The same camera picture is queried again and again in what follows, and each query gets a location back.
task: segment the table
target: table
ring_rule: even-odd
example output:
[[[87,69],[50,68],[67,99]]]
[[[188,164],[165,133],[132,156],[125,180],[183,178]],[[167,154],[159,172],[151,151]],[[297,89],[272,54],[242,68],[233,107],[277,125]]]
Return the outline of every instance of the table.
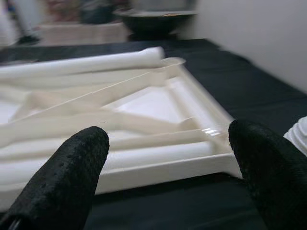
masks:
[[[94,46],[11,47],[0,62],[67,58],[139,51],[161,46],[186,68],[234,118],[261,122],[283,135],[307,115],[307,95],[223,51],[205,39],[144,41]],[[98,195],[85,229],[265,230],[243,182],[218,173]]]

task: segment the white wall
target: white wall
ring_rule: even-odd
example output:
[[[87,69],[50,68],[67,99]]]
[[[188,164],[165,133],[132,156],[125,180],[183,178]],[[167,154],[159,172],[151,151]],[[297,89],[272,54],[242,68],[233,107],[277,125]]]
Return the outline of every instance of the white wall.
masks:
[[[307,0],[199,0],[182,37],[209,38],[307,92]]]

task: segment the dark bowl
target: dark bowl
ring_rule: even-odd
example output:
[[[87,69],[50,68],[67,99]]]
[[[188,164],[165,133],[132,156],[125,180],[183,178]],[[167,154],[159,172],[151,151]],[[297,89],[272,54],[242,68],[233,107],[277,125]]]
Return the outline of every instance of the dark bowl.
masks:
[[[192,14],[163,14],[133,13],[131,11],[116,11],[123,23],[138,37],[161,38],[167,37],[184,20]]]

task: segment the white plastic rod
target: white plastic rod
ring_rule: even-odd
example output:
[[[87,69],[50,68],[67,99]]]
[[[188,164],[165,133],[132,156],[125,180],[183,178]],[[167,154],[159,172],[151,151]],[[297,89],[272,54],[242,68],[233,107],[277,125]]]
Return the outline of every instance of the white plastic rod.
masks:
[[[197,142],[181,145],[159,146],[143,149],[112,151],[108,155],[104,170],[161,164],[213,155],[211,142]]]
[[[211,142],[198,142],[143,149],[112,151],[107,157],[104,171],[121,170],[172,161],[183,161],[213,155]],[[24,161],[3,161],[0,163],[0,192],[14,184],[27,183],[47,158]]]
[[[116,69],[142,69],[161,67],[164,51],[161,47],[148,48],[139,52],[47,61],[0,69],[0,80],[23,77],[46,77],[69,75],[82,72]]]

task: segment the white ribbed object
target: white ribbed object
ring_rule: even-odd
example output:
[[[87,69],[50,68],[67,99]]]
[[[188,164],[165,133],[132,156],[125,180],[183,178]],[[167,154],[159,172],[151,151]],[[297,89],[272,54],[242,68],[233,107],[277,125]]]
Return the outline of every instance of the white ribbed object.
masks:
[[[307,117],[303,117],[284,135],[307,156]]]

